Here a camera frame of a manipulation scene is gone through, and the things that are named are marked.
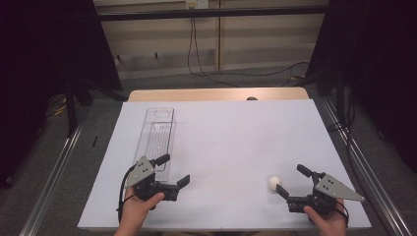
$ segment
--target transparent container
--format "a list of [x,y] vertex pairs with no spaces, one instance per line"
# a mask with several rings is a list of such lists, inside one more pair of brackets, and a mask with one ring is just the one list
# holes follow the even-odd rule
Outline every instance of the transparent container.
[[[174,108],[149,108],[142,128],[134,163],[142,156],[148,160],[172,153],[175,133]],[[168,181],[171,160],[155,167],[155,180]]]

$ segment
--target white paper sheet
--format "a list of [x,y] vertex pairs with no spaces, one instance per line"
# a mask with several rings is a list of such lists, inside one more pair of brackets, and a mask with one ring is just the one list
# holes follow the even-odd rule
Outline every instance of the white paper sheet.
[[[173,107],[170,181],[191,175],[177,202],[162,202],[144,229],[293,230],[314,225],[268,188],[277,175],[290,196],[311,194],[303,164],[353,189],[313,100],[126,102],[79,227],[114,230],[123,175],[132,164],[148,108]],[[371,227],[361,203],[345,201],[350,228]]]

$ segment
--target white ball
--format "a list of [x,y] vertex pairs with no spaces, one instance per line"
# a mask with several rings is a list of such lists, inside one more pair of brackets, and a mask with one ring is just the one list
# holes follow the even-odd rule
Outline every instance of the white ball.
[[276,185],[282,186],[282,180],[278,176],[272,176],[268,181],[269,188],[275,191]]

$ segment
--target white surface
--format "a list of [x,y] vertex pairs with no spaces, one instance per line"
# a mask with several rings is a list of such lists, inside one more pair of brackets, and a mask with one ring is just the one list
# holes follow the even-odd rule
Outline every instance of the white surface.
[[[123,175],[132,164],[147,109],[173,107],[176,131],[170,180],[191,183],[177,202],[162,202],[144,229],[308,229],[303,213],[291,213],[268,188],[279,173],[290,196],[311,194],[313,182],[296,170],[304,164],[353,186],[313,100],[127,102],[102,161],[79,227],[112,230]],[[360,203],[345,201],[350,228],[370,227]]]

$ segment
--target hand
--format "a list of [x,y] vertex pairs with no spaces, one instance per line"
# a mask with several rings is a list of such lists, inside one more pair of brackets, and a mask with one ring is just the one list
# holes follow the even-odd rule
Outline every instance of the hand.
[[[337,209],[343,212],[343,199],[337,199],[337,201],[339,202],[339,204],[336,204]],[[304,212],[306,212],[310,219],[315,222],[317,227],[319,227],[321,236],[346,235],[346,221],[341,214],[334,211],[326,217],[321,217],[309,206],[304,206]]]
[[134,194],[135,190],[132,187],[126,190],[122,219],[120,221],[119,228],[114,234],[115,236],[136,235],[141,230],[149,210],[165,198],[164,194],[158,193],[144,202],[137,196],[129,198]]

